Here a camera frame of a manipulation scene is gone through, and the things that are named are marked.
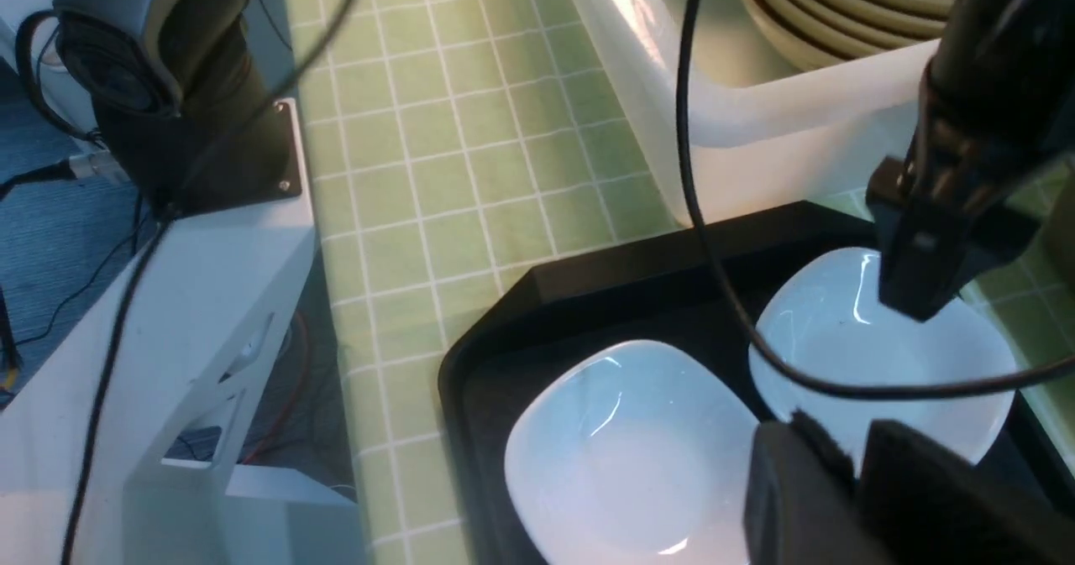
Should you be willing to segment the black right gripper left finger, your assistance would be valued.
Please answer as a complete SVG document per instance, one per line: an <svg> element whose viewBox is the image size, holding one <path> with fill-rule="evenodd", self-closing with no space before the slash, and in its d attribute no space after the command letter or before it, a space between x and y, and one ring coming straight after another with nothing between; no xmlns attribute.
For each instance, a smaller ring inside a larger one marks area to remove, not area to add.
<svg viewBox="0 0 1075 565"><path fill-rule="evenodd" d="M889 564L857 522L855 468L817 420L796 412L752 436L742 533L752 564Z"/></svg>

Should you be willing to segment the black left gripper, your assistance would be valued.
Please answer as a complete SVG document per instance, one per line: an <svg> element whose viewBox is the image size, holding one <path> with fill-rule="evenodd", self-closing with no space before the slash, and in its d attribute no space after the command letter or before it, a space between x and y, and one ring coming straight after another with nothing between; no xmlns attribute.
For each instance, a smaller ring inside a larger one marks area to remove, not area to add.
<svg viewBox="0 0 1075 565"><path fill-rule="evenodd" d="M954 0L918 103L868 205L882 304L924 322L1036 235L1009 198L1072 149L1072 0Z"/></svg>

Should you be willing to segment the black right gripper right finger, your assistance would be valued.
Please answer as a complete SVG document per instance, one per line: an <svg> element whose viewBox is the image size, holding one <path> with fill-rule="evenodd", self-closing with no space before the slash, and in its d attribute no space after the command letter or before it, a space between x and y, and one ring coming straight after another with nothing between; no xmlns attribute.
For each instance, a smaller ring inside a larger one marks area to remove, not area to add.
<svg viewBox="0 0 1075 565"><path fill-rule="evenodd" d="M857 522L899 564L1072 564L1072 519L895 421L872 423Z"/></svg>

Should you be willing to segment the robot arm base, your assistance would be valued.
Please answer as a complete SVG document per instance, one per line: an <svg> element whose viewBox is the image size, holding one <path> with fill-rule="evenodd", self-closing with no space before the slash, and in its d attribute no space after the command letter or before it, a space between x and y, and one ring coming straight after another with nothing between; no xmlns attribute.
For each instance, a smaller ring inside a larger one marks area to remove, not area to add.
<svg viewBox="0 0 1075 565"><path fill-rule="evenodd" d="M300 195L293 112L247 46L250 0L51 0L13 39L24 91L54 128L104 148L157 217ZM95 126L49 107L34 37L54 19L59 60L91 98Z"/></svg>

